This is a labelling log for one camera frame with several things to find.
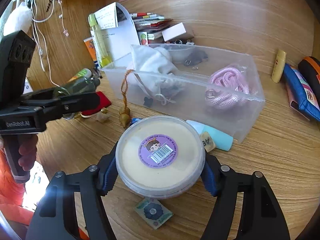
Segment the cartoon face sticker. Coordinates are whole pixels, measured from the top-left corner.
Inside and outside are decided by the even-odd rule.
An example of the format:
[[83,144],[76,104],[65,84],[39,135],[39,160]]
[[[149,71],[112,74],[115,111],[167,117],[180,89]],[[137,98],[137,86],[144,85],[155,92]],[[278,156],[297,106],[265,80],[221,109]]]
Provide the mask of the cartoon face sticker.
[[154,152],[160,147],[160,143],[154,137],[152,140],[147,141],[147,143],[143,146],[146,147],[149,152]]

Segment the purple sticker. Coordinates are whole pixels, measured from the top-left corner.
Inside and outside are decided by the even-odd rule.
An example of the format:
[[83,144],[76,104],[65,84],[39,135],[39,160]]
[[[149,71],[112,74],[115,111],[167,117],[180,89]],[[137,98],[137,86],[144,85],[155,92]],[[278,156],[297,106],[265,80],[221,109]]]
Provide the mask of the purple sticker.
[[155,134],[146,138],[139,146],[140,160],[150,168],[169,166],[178,155],[176,142],[169,136]]

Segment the round plastic container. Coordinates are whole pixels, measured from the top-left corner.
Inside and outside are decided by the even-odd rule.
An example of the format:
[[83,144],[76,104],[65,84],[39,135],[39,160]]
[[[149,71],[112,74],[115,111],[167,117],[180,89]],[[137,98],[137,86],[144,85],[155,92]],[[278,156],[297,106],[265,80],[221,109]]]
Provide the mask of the round plastic container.
[[135,123],[116,148],[116,166],[123,182],[137,194],[155,199],[188,190],[199,178],[204,161],[204,146],[196,130],[171,116]]

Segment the green bottle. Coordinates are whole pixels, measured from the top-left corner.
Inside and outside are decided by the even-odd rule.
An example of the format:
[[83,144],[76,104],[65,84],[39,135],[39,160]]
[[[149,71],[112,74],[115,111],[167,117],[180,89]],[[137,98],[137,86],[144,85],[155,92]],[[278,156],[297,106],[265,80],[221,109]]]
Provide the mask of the green bottle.
[[[97,78],[80,77],[64,84],[61,87],[57,87],[53,91],[53,98],[95,92],[99,85],[100,80]],[[74,116],[75,113],[64,114],[63,118],[69,120],[72,119]]]
[[96,48],[97,59],[101,67],[104,67],[112,62],[111,57],[108,55],[106,46],[104,45],[101,29],[96,20],[94,13],[89,14],[88,17],[90,31],[93,39],[94,46]]

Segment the pink rope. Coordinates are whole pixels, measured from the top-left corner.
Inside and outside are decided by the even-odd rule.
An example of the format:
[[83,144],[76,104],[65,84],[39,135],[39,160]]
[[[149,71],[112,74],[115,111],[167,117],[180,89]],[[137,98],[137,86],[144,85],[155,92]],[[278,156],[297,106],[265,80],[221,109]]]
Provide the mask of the pink rope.
[[[240,68],[238,64],[231,64],[218,70],[210,77],[209,84],[250,94],[249,85],[245,77],[236,67]],[[207,105],[216,109],[229,109],[236,105],[243,105],[246,99],[240,98],[238,95],[233,93],[225,93],[221,90],[207,87],[205,100]]]

